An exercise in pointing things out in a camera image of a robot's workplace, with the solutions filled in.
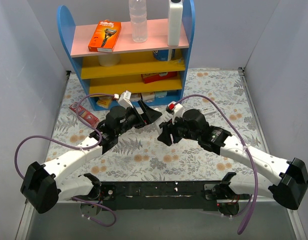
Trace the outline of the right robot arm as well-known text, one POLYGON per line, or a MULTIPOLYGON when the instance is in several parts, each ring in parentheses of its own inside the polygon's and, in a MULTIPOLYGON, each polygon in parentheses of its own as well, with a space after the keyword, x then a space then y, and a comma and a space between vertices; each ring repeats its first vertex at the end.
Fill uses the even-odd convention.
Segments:
POLYGON ((231 199, 239 194, 257 194, 274 199, 281 206, 297 210, 308 189, 308 171, 306 164, 299 158, 287 160, 275 157, 254 147, 244 146, 229 131, 209 125, 205 116, 197 109, 187 110, 182 116, 173 116, 169 121, 162 117, 154 122, 159 133, 158 141, 171 146, 182 139, 197 141, 204 150, 215 153, 256 168, 262 177, 254 180, 226 176, 220 186, 221 195, 231 199))

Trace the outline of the red white remote control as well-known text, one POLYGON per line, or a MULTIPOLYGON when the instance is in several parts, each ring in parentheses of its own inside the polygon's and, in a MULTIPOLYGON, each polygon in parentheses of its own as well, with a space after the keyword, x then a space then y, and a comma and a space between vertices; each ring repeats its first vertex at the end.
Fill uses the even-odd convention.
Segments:
POLYGON ((163 113, 162 111, 160 111, 157 107, 154 108, 154 110, 161 113, 161 116, 153 123, 153 125, 155 126, 155 129, 157 131, 157 134, 161 135, 162 132, 163 132, 163 128, 160 127, 160 125, 166 121, 166 114, 163 113))

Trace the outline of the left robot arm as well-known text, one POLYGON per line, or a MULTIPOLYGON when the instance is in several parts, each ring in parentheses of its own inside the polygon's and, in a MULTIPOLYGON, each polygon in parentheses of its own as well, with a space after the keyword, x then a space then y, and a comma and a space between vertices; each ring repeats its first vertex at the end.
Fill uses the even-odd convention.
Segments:
POLYGON ((112 107, 96 129, 73 150, 47 163, 35 161, 28 166, 20 191, 38 213, 48 212, 58 200, 74 196, 86 196, 89 200, 95 200, 100 196, 101 183, 91 174, 74 181, 65 179, 90 160, 113 148, 122 134, 132 128, 140 129, 151 125, 163 115, 142 100, 138 104, 142 113, 133 106, 112 107))

